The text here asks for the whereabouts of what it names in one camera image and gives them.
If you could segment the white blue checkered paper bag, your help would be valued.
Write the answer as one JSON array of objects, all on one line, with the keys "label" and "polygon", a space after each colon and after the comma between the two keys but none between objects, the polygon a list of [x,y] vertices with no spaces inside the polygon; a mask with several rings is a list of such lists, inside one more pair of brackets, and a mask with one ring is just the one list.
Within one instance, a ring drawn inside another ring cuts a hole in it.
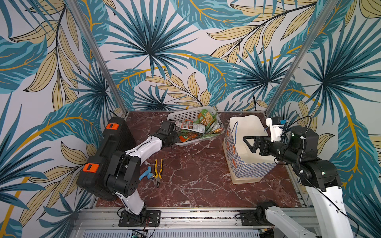
[{"label": "white blue checkered paper bag", "polygon": [[243,141],[245,136],[267,136],[258,116],[232,117],[228,121],[222,146],[233,184],[259,182],[276,166],[272,156],[252,153]]}]

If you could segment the large dark seasoning packet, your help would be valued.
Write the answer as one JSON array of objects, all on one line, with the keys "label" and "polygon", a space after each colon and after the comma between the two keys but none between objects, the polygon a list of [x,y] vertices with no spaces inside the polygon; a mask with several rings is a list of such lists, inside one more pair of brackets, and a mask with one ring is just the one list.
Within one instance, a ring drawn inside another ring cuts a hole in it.
[{"label": "large dark seasoning packet", "polygon": [[185,121],[185,122],[175,121],[175,125],[181,130],[192,131],[199,134],[205,133],[205,126],[202,124],[198,124],[198,123],[194,123],[190,121]]}]

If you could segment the grey plastic basket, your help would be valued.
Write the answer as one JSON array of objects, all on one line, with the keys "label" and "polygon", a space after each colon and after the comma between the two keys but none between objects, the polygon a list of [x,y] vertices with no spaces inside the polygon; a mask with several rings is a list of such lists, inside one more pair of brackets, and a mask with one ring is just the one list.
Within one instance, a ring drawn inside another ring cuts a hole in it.
[{"label": "grey plastic basket", "polygon": [[210,106],[170,113],[167,120],[175,122],[180,138],[177,145],[181,147],[213,139],[225,131],[218,113]]}]

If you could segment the green orange soup packet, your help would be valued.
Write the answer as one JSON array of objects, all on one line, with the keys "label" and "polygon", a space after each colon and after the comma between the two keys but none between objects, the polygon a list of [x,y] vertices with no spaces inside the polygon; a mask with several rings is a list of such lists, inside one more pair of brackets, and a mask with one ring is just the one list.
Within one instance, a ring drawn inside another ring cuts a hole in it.
[{"label": "green orange soup packet", "polygon": [[216,121],[216,115],[212,114],[208,109],[203,109],[197,115],[197,121],[204,126],[210,126]]}]

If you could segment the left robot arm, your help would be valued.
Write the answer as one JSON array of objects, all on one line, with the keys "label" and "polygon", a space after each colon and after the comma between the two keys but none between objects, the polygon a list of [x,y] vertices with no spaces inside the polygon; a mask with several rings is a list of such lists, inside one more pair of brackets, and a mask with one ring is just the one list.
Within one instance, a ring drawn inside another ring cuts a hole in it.
[{"label": "left robot arm", "polygon": [[140,215],[145,208],[140,198],[138,186],[140,183],[140,167],[153,154],[163,148],[179,142],[174,121],[163,121],[154,134],[136,147],[115,153],[104,177],[104,185],[117,196],[125,206],[125,210],[134,215]]}]

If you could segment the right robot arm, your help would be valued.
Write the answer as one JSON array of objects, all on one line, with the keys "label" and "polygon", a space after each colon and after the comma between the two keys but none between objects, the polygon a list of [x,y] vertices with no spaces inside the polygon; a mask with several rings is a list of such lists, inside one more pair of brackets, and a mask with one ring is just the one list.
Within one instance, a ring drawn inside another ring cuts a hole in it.
[{"label": "right robot arm", "polygon": [[358,231],[352,230],[352,219],[345,210],[342,182],[336,166],[318,157],[317,133],[306,127],[295,126],[291,128],[287,143],[276,141],[269,136],[245,136],[243,142],[252,153],[272,156],[292,166],[313,202],[320,237],[358,236]]}]

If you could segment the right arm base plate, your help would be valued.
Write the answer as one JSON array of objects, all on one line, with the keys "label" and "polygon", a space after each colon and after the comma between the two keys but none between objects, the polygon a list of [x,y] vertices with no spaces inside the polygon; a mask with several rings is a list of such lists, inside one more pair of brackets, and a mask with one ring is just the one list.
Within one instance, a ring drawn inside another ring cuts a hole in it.
[{"label": "right arm base plate", "polygon": [[263,210],[240,210],[236,218],[241,220],[243,226],[267,226],[266,213]]}]

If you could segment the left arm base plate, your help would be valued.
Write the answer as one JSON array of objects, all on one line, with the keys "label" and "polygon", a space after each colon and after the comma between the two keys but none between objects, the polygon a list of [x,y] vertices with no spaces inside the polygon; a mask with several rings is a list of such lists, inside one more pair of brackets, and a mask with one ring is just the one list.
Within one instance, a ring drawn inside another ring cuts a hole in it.
[{"label": "left arm base plate", "polygon": [[140,215],[123,211],[120,215],[119,227],[157,227],[160,225],[160,210],[144,210]]}]

